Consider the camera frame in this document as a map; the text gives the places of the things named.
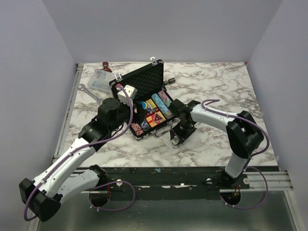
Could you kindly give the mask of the triangular all-in button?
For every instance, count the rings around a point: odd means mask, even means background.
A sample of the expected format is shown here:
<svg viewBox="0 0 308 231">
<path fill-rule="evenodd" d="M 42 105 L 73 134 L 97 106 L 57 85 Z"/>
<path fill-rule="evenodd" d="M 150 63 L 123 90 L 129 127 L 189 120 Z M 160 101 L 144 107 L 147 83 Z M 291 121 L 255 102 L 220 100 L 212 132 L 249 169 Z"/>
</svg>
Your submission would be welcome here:
<svg viewBox="0 0 308 231">
<path fill-rule="evenodd" d="M 155 113 L 152 115 L 152 122 L 153 123 L 160 123 L 161 121 L 164 121 L 164 118 L 161 117 L 158 113 Z"/>
</svg>

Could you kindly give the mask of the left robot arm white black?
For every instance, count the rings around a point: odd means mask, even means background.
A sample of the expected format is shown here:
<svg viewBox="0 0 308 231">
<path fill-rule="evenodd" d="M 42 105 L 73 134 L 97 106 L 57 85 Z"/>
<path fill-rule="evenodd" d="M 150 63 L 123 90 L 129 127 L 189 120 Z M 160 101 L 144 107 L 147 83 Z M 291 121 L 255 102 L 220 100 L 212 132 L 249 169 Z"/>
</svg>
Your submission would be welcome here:
<svg viewBox="0 0 308 231">
<path fill-rule="evenodd" d="M 45 222 L 60 209 L 65 199 L 86 189 L 102 190 L 107 183 L 100 167 L 90 167 L 85 173 L 69 180 L 70 175 L 107 142 L 115 140 L 112 134 L 123 124 L 130 127 L 142 122 L 146 114 L 140 101 L 124 98 L 107 98 L 98 108 L 97 115 L 87 123 L 72 145 L 61 157 L 34 179 L 25 178 L 19 183 L 22 202 L 25 204 L 24 219 L 30 221 L 28 210 L 34 218 Z"/>
</svg>

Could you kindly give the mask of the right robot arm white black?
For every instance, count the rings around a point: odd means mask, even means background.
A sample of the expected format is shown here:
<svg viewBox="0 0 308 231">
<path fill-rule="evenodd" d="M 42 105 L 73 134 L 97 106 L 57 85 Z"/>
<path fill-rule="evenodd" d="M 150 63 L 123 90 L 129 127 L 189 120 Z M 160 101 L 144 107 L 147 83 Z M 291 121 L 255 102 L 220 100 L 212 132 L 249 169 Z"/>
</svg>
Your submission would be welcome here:
<svg viewBox="0 0 308 231">
<path fill-rule="evenodd" d="M 247 165 L 252 153 L 264 140 L 264 130 L 256 124 L 247 111 L 229 113 L 214 109 L 209 105 L 217 100 L 191 101 L 188 104 L 174 100 L 169 110 L 180 121 L 170 131 L 173 147 L 179 147 L 195 131 L 196 123 L 202 123 L 225 132 L 228 136 L 231 158 L 221 177 L 222 185 L 228 189 L 239 183 L 239 176 Z"/>
</svg>

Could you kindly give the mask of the blue round dealer button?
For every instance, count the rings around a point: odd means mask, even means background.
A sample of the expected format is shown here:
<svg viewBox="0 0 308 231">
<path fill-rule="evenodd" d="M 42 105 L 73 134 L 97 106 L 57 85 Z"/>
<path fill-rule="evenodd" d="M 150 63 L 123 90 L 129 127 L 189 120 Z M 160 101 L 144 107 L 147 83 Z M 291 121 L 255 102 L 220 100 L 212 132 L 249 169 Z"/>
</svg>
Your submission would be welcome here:
<svg viewBox="0 0 308 231">
<path fill-rule="evenodd" d="M 151 107 L 148 105 L 147 102 L 141 102 L 141 105 L 144 110 L 147 110 L 147 111 L 151 110 Z"/>
</svg>

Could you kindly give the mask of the red playing card deck box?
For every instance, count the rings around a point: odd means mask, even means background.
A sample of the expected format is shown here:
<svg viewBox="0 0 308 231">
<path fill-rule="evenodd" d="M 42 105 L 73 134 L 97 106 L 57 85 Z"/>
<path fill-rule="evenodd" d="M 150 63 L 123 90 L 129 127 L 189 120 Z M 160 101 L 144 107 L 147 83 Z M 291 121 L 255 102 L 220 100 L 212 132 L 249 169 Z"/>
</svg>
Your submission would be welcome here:
<svg viewBox="0 0 308 231">
<path fill-rule="evenodd" d="M 163 123 L 164 121 L 166 121 L 165 117 L 160 111 L 150 113 L 149 115 L 146 116 L 145 119 L 151 128 L 154 128 L 159 124 Z"/>
</svg>

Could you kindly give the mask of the white blue poker chip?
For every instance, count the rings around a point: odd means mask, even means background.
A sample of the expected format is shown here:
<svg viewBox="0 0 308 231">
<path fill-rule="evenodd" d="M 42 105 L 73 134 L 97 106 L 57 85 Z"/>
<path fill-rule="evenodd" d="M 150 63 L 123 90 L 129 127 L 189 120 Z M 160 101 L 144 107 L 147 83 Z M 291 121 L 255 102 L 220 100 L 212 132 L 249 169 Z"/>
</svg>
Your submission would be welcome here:
<svg viewBox="0 0 308 231">
<path fill-rule="evenodd" d="M 171 140 L 171 144 L 174 149 L 177 149 L 179 147 L 179 141 L 180 140 L 176 137 Z"/>
</svg>

